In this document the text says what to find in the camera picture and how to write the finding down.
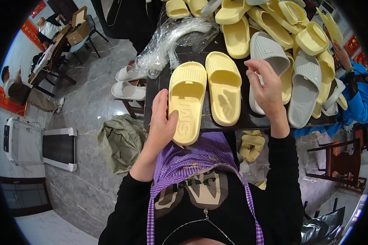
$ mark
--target man sitting on chair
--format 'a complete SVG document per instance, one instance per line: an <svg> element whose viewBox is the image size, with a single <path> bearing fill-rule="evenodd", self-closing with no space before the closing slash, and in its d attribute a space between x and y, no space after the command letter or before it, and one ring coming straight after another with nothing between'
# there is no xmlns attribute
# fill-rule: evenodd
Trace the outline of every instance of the man sitting on chair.
<svg viewBox="0 0 368 245"><path fill-rule="evenodd" d="M10 79L10 71L8 66L3 68L1 72L1 80L3 81L3 90L5 96L11 101L24 105L26 102L30 105L34 105L38 109L45 112L56 112L59 113L64 105L64 98L61 98L59 102L48 100L40 91L35 88L30 88L27 84L22 82L20 76L21 71L15 74L15 79Z"/></svg>
<svg viewBox="0 0 368 245"><path fill-rule="evenodd" d="M42 45L47 48L52 42L54 35L63 29L63 26L59 23L60 14L54 14L45 19L41 17L37 21L39 31L37 37Z"/></svg>

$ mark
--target necklace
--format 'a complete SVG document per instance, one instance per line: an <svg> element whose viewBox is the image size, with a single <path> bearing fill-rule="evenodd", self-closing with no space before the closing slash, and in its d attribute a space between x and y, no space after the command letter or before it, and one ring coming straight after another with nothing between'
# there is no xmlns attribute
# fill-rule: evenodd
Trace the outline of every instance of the necklace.
<svg viewBox="0 0 368 245"><path fill-rule="evenodd" d="M220 228L218 228L218 226L216 226L213 222L211 222L211 220L209 220L209 217L208 217L208 215L207 215L207 213L208 213L208 210L207 210L207 208L205 208L204 210L203 210L203 213L206 215L206 218L204 218L204 219L198 219L198 220L194 220L194 221L191 221L191 222L188 222L188 223L185 223L185 224L183 224L183 225L180 225L178 228L176 228L174 231L172 231L172 233L170 233L168 236L167 236L167 238L165 238L165 240L164 240L164 242L162 243L162 245L164 245L164 243L166 242L166 240L173 234L173 233L175 233L178 229L180 229L180 228L182 228L183 226L185 226L185 225L188 225L188 224L191 224L191 223L195 223L195 222L198 222L198 221L208 221L210 224L212 224L215 228L217 228L233 245L235 245L235 243L234 242L232 242L232 240L230 239L230 238L228 238L228 236L220 229Z"/></svg>

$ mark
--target marble floor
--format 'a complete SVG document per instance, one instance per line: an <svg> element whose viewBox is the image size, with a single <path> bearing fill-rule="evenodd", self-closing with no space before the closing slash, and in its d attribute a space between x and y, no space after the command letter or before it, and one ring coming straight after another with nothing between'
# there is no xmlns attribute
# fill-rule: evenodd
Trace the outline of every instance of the marble floor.
<svg viewBox="0 0 368 245"><path fill-rule="evenodd" d="M96 26L103 33L98 19ZM67 55L70 63L63 68L67 69L67 74L77 84L72 86L67 81L52 79L56 83L53 93L57 98L64 97L65 104L61 113L49 114L45 124L47 129L73 127L78 130L78 169L68 172L45 164L47 187L54 211L95 238L100 236L109 214L114 210L116 193L123 178L106 168L97 149L96 136L104 121L127 113L121 101L113 100L111 88L116 72L136 57L136 51L128 40L108 40L109 43L97 33L92 37L101 59L93 50L85 48L78 52L83 65L74 56ZM308 154L306 150L328 142L331 139L321 134L302 137L296 142L302 200L309 201L307 213L314 212L335 192L335 183L305 176L308 172L315 173L316 163L320 167L325 164L324 153ZM265 146L259 158L250 165L250 171L245 174L248 182L254 184L258 180L266 180L269 170L267 159L268 148Z"/></svg>

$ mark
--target treadmill belt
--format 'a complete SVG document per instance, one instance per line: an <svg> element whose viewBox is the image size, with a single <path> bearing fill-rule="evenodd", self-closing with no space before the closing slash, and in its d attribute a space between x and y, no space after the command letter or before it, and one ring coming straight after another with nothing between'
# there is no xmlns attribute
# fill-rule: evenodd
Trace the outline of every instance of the treadmill belt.
<svg viewBox="0 0 368 245"><path fill-rule="evenodd" d="M65 164L74 164L75 136L44 135L42 137L42 156Z"/></svg>

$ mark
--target white sneaker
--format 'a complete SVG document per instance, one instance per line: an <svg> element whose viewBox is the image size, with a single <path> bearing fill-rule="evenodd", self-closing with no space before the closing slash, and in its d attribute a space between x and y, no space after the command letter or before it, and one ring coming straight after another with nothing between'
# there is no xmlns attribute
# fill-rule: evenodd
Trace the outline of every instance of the white sneaker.
<svg viewBox="0 0 368 245"><path fill-rule="evenodd" d="M59 100L59 107L58 107L58 108L57 108L57 110L55 111L56 113L60 113L61 108L63 108L64 101L65 101L65 99L64 99L64 98L61 98L61 99Z"/></svg>

